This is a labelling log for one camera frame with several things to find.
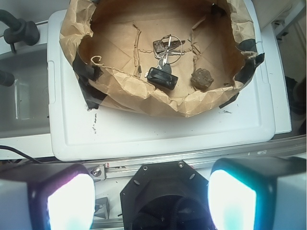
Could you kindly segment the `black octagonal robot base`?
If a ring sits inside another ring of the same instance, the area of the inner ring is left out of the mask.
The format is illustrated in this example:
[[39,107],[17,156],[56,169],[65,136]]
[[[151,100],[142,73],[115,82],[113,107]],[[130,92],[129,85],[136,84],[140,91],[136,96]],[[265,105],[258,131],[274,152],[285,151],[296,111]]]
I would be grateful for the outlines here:
[[209,181],[184,161],[143,164],[120,192],[126,230],[214,230]]

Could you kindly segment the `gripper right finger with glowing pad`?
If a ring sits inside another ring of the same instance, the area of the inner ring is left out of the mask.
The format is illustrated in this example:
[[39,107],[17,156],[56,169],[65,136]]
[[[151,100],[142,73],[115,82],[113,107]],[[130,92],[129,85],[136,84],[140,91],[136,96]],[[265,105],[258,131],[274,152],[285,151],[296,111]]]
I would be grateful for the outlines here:
[[307,160],[220,158],[210,174],[208,204],[219,230],[305,230]]

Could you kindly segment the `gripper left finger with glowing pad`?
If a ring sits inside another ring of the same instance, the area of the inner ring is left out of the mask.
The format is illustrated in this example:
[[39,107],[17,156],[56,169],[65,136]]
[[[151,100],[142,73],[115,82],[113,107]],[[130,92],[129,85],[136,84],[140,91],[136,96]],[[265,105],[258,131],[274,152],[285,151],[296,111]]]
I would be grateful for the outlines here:
[[94,207],[94,181],[80,163],[0,168],[2,230],[88,230]]

